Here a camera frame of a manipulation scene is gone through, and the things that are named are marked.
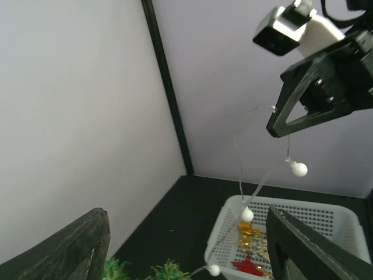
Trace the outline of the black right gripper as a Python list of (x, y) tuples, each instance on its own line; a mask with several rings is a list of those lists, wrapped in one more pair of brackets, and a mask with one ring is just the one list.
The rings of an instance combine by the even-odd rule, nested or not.
[(358, 30), (288, 67), (266, 126), (281, 138), (372, 108), (372, 33)]

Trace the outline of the gold gift box ornament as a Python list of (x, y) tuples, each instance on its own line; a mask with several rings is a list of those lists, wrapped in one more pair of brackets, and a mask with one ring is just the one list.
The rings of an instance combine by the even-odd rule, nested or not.
[(262, 232), (252, 227), (252, 222), (241, 221), (238, 229), (243, 236), (260, 237)]

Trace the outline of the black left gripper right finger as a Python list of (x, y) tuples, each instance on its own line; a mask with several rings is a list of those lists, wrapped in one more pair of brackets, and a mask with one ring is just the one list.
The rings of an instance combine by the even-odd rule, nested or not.
[(266, 235), (274, 279), (372, 279), (371, 264), (273, 205)]

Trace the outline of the small green christmas tree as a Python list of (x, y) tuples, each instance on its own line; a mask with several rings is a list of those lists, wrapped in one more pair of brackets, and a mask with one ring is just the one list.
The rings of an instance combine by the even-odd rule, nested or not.
[(103, 280), (113, 279), (192, 279), (189, 272), (180, 268), (179, 263), (168, 259), (164, 264), (146, 268), (144, 265), (132, 264), (118, 258), (107, 258), (104, 264)]

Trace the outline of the black corner frame post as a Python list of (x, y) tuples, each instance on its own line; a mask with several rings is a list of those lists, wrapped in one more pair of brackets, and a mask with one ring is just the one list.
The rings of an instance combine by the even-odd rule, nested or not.
[(154, 53), (156, 56), (158, 68), (161, 75), (161, 80), (166, 93), (166, 99), (171, 113), (171, 118), (173, 120), (175, 132), (177, 135), (178, 143), (181, 150), (181, 155), (184, 161), (184, 166), (187, 175), (194, 175), (194, 168), (192, 164), (191, 155), (189, 152), (187, 138), (185, 136), (182, 119), (180, 111), (177, 104), (177, 99), (175, 96), (175, 91), (173, 87), (173, 82), (171, 80), (170, 71), (168, 68), (168, 63), (166, 59), (166, 54), (164, 52), (163, 42), (161, 39), (161, 34), (156, 18), (156, 13), (151, 0), (142, 0), (143, 11), (147, 21), (147, 26), (149, 29), (150, 37), (153, 44)]

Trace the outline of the red glitter star ornament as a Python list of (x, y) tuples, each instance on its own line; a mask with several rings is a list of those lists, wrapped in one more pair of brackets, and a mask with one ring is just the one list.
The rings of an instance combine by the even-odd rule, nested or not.
[(269, 278), (270, 274), (264, 270), (264, 267), (251, 261), (248, 255), (243, 261), (232, 261), (232, 265), (239, 271), (259, 277)]

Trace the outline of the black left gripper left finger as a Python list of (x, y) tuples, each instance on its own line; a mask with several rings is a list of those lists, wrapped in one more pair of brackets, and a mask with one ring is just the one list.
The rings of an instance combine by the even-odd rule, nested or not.
[(101, 279), (110, 238), (107, 212), (94, 208), (1, 264), (1, 279)]

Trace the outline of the white perforated plastic basket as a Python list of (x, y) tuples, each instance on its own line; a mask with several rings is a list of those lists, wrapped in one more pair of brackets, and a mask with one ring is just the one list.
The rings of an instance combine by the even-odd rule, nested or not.
[(342, 206), (234, 195), (207, 241), (205, 262), (227, 279), (254, 279), (237, 268), (248, 255), (238, 243), (245, 207), (261, 232), (253, 262), (274, 279), (371, 279), (372, 264), (357, 215)]

